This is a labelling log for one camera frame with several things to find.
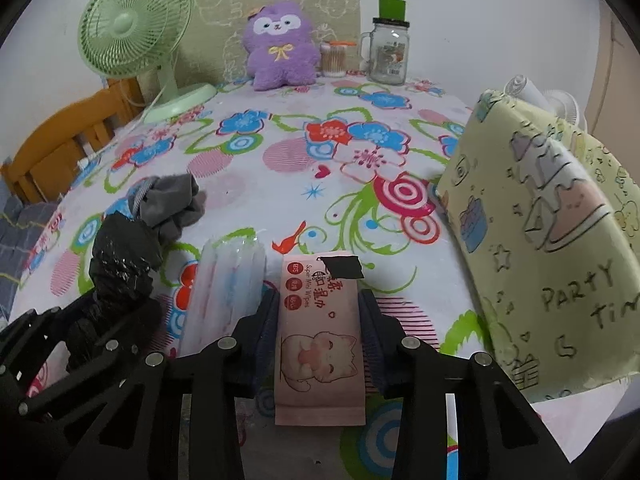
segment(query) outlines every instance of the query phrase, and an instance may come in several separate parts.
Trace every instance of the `silver screw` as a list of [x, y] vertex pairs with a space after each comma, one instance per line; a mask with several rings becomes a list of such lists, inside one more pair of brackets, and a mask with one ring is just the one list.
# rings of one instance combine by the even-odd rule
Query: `silver screw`
[[147, 366], [158, 366], [164, 360], [164, 356], [160, 352], [153, 352], [146, 356], [145, 363]]
[[236, 346], [236, 340], [231, 336], [223, 337], [220, 341], [218, 341], [218, 348], [222, 350], [231, 350], [234, 346]]
[[407, 337], [402, 338], [402, 346], [413, 350], [420, 346], [420, 340], [417, 337], [408, 335]]
[[481, 366], [488, 366], [494, 362], [494, 360], [491, 359], [491, 356], [486, 352], [476, 352], [474, 354], [474, 360]]

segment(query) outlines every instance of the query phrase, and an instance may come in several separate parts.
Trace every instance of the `jar handle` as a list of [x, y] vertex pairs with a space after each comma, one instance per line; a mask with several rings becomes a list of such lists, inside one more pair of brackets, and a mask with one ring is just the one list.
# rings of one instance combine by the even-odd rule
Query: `jar handle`
[[[358, 55], [360, 56], [360, 59], [362, 61], [365, 61], [367, 63], [367, 69], [366, 72], [369, 72], [369, 66], [371, 64], [371, 32], [363, 32], [360, 35], [360, 44], [358, 46]], [[365, 57], [362, 55], [362, 47], [364, 46], [364, 40], [365, 38], [369, 38], [369, 57], [367, 57], [365, 59]]]

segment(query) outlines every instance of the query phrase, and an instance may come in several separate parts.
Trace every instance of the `green electric fan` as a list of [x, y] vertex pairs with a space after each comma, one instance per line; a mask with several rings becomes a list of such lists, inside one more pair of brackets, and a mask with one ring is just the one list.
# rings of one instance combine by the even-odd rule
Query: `green electric fan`
[[213, 85], [178, 88], [172, 54], [191, 16], [191, 0], [91, 0], [78, 28], [89, 68], [108, 78], [135, 77], [158, 67], [161, 94], [143, 115], [155, 123], [211, 99]]

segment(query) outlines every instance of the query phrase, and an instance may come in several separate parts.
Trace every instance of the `white flower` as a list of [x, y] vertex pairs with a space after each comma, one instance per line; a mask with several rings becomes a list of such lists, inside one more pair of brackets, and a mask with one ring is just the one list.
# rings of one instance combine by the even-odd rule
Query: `white flower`
[[342, 162], [340, 170], [363, 184], [376, 176], [393, 182], [402, 173], [404, 157], [395, 150], [380, 148], [368, 140], [352, 139], [338, 144], [334, 160]]

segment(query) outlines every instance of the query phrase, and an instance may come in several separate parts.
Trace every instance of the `plush toy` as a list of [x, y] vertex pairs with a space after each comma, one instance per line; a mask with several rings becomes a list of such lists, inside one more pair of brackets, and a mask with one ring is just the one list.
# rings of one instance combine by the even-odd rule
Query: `plush toy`
[[320, 51], [311, 41], [313, 25], [296, 2], [263, 7], [249, 19], [242, 44], [249, 53], [246, 72], [254, 90], [316, 82]]

